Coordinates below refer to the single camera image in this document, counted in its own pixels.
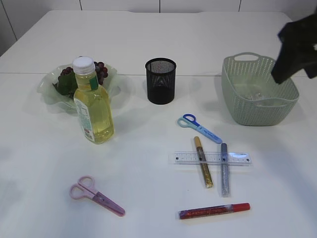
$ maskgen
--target white wall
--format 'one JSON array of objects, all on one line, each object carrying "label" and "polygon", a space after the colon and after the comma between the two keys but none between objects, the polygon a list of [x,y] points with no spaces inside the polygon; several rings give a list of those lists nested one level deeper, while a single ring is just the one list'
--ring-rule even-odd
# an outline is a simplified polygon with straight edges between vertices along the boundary
[{"label": "white wall", "polygon": [[16,41],[9,20],[0,2],[0,56]]},{"label": "white wall", "polygon": [[50,10],[80,10],[79,0],[2,0],[2,2],[18,39]]},{"label": "white wall", "polygon": [[160,0],[161,12],[238,11],[240,0]]},{"label": "white wall", "polygon": [[[127,10],[134,12],[282,11],[292,20],[312,14],[317,0],[0,0],[17,39],[50,10]],[[15,37],[0,4],[0,55]]]},{"label": "white wall", "polygon": [[81,0],[83,10],[159,12],[159,0]]},{"label": "white wall", "polygon": [[242,0],[240,11],[281,11],[293,21],[311,15],[317,0]]}]

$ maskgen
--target basket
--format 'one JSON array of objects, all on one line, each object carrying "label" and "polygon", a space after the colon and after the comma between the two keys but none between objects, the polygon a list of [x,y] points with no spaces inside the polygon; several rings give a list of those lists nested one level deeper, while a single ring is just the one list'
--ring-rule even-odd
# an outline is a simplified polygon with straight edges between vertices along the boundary
[{"label": "basket", "polygon": [[[256,60],[236,60],[251,55]],[[275,60],[254,53],[224,59],[222,93],[233,119],[242,125],[268,126],[280,123],[299,98],[291,78],[282,84],[271,76]]]}]

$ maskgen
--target pink scissors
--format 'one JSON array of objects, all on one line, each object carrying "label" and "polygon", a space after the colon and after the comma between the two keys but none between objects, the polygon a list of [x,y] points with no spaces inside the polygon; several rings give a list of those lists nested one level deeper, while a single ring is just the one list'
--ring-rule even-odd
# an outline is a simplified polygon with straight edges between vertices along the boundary
[{"label": "pink scissors", "polygon": [[[91,180],[91,184],[89,186],[83,184],[83,181],[85,179]],[[78,188],[82,191],[82,193],[78,195],[74,194],[74,188]],[[91,176],[82,176],[81,178],[79,178],[78,183],[74,184],[70,188],[69,195],[73,199],[81,199],[83,197],[87,197],[120,217],[123,217],[125,214],[125,211],[122,207],[118,206],[116,203],[114,203],[109,198],[104,196],[101,192],[98,192],[95,189],[95,179]]]}]

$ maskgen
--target scissors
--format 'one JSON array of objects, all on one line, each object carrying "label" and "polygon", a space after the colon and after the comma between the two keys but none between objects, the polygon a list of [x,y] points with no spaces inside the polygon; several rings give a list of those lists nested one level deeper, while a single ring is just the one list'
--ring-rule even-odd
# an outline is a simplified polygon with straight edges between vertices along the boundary
[{"label": "scissors", "polygon": [[[83,183],[85,179],[91,180],[91,184],[89,186]],[[82,193],[74,194],[75,188],[81,190]],[[82,176],[81,178],[79,178],[78,183],[74,184],[70,188],[69,195],[73,199],[81,199],[83,197],[87,197],[120,217],[123,217],[125,214],[125,211],[122,207],[118,206],[116,203],[114,203],[109,198],[104,196],[101,192],[98,192],[95,189],[95,179],[91,176]]]},{"label": "scissors", "polygon": [[217,144],[221,144],[222,140],[213,134],[211,131],[208,129],[204,128],[202,125],[198,124],[196,121],[196,117],[192,114],[185,114],[183,117],[179,118],[177,120],[177,124],[180,127],[190,127],[199,133],[203,134],[205,137],[209,138],[210,140],[214,141]]}]

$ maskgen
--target black object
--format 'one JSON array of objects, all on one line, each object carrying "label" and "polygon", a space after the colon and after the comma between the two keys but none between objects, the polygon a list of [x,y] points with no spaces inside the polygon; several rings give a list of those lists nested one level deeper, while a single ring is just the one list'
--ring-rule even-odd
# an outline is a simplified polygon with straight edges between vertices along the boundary
[{"label": "black object", "polygon": [[147,70],[148,99],[154,104],[167,104],[175,95],[176,63],[156,58],[145,64]]},{"label": "black object", "polygon": [[301,69],[305,70],[308,78],[316,77],[317,12],[287,23],[278,37],[282,47],[271,73],[275,82],[281,84]]}]

